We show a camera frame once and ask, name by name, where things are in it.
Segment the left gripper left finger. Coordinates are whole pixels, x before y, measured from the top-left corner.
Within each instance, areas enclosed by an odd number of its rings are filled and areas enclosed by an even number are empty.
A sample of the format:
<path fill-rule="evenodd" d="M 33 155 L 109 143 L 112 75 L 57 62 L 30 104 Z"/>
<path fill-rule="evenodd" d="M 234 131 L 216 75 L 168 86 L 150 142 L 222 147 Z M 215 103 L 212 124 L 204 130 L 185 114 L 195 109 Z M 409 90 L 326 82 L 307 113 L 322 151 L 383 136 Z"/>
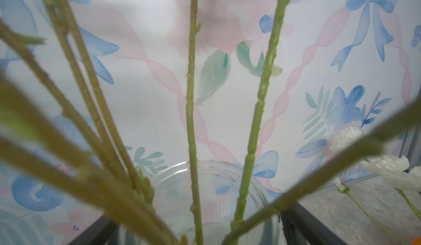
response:
<path fill-rule="evenodd" d="M 101 216 L 69 245 L 117 245 L 118 225 L 106 216 Z"/>

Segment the pink rose stem with leaves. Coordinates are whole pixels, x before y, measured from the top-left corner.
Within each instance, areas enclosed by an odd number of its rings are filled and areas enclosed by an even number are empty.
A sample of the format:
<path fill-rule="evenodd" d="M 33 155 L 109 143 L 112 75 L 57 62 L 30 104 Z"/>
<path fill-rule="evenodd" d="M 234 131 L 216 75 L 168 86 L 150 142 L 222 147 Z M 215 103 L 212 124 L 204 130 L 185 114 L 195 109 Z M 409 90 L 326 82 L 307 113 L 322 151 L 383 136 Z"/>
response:
<path fill-rule="evenodd" d="M 265 98 L 268 92 L 269 80 L 274 66 L 274 61 L 277 55 L 277 46 L 280 40 L 281 29 L 284 24 L 286 7 L 290 2 L 291 0 L 277 0 L 277 6 L 274 16 L 274 25 L 270 35 L 268 50 L 266 53 L 265 63 L 263 67 L 263 73 L 260 79 L 257 95 L 258 101 L 255 104 L 251 133 L 247 147 L 247 155 L 244 161 L 243 174 L 239 190 L 239 198 L 237 199 L 234 220 L 231 222 L 232 231 L 236 230 L 243 222 L 244 212 L 247 203 L 246 200 L 252 178 L 253 165 L 255 161 L 255 153 L 258 147 L 258 136 L 262 124 L 262 117 L 265 107 Z"/>

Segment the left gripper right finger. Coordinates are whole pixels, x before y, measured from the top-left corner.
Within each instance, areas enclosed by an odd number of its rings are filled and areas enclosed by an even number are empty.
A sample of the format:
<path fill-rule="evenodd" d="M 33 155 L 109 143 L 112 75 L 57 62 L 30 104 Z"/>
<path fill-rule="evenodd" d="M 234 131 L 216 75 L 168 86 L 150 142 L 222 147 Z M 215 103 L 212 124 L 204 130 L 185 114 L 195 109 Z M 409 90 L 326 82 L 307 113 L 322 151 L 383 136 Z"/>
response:
<path fill-rule="evenodd" d="M 288 245 L 347 245 L 299 203 L 281 213 L 281 223 Z"/>

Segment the large orange poppy stem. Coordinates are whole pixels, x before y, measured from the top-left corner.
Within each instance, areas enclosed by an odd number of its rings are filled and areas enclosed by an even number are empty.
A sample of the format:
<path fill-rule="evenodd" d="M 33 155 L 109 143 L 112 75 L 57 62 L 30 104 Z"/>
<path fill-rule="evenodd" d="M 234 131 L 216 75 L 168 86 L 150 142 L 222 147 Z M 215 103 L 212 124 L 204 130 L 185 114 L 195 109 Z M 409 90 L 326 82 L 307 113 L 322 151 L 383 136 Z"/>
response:
<path fill-rule="evenodd" d="M 151 245 L 176 245 L 178 239 L 149 205 L 140 179 L 126 154 L 101 140 L 103 126 L 91 129 L 59 85 L 41 68 L 32 46 L 39 36 L 23 35 L 1 24 L 1 40 L 25 62 L 33 75 L 60 105 L 89 148 L 81 149 L 45 117 L 30 97 L 9 79 L 1 78 L 1 159 L 91 206 L 102 210 Z"/>

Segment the pink carnation single stem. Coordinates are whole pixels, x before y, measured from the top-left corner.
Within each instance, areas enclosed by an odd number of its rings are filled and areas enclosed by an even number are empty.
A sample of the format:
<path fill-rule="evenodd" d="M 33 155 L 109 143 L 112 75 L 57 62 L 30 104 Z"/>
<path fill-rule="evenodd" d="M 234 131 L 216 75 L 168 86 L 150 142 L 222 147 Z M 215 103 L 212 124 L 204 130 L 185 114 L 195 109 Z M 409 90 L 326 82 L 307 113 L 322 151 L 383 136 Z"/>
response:
<path fill-rule="evenodd" d="M 201 24 L 197 22 L 198 0 L 190 0 L 190 23 L 189 23 L 189 49 L 187 69 L 187 90 L 186 90 L 186 127 L 187 140 L 189 144 L 189 164 L 191 177 L 191 190 L 193 204 L 191 212 L 194 216 L 195 240 L 197 245 L 203 244 L 203 230 L 201 219 L 200 191 L 198 184 L 198 159 L 196 149 L 195 127 L 194 127 L 194 82 L 195 82 L 195 56 L 196 56 L 196 35 Z"/>

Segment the orange poppy flower stem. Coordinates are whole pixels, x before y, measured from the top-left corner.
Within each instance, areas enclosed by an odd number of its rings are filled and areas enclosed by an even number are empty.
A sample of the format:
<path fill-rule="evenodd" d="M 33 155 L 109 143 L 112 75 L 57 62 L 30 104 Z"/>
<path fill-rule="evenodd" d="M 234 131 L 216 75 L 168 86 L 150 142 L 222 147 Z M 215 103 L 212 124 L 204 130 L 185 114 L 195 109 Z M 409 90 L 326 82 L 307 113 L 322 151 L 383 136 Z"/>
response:
<path fill-rule="evenodd" d="M 151 204 L 154 190 L 150 180 L 134 168 L 128 156 L 68 0 L 42 2 L 96 127 L 96 131 L 93 131 L 90 126 L 84 124 L 78 127 L 80 132 L 95 151 L 103 167 L 118 179 L 127 180 L 140 198 Z"/>

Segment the cream white rose stem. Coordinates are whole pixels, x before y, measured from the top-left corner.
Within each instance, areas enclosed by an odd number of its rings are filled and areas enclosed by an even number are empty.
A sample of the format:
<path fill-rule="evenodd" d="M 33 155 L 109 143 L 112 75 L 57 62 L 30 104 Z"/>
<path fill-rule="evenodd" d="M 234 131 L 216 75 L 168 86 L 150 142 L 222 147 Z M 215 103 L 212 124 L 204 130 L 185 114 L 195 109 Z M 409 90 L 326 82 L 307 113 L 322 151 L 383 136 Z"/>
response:
<path fill-rule="evenodd" d="M 384 153 L 384 145 L 399 134 L 421 123 L 421 99 L 417 98 L 406 108 L 379 124 L 354 144 L 331 159 L 326 165 L 312 173 L 289 189 L 280 198 L 262 208 L 231 231 L 222 241 L 224 245 L 233 245 L 242 235 L 248 233 L 260 223 L 289 209 L 298 200 L 316 191 L 339 172 L 367 156 L 379 156 Z"/>

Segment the clear ribbed glass vase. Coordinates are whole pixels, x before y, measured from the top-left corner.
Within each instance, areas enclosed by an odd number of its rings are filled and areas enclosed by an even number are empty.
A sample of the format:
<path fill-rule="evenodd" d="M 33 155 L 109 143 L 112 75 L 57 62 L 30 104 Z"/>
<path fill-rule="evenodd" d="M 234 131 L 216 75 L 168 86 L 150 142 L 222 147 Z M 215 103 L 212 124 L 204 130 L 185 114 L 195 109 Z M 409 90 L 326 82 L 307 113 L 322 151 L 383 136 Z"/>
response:
<path fill-rule="evenodd" d="M 155 190 L 153 207 L 158 217 L 180 238 L 187 236 L 195 244 L 194 216 L 190 165 L 188 162 L 173 167 L 159 165 L 152 168 L 150 161 L 137 161 L 137 169 L 151 179 Z M 277 161 L 258 160 L 253 167 L 244 217 L 248 218 L 265 207 L 274 194 L 259 182 L 272 178 L 277 172 Z M 201 220 L 205 245 L 220 245 L 231 231 L 242 177 L 241 165 L 220 161 L 201 160 L 198 163 Z M 277 245 L 280 239 L 280 220 L 272 216 L 243 235 L 240 245 Z"/>

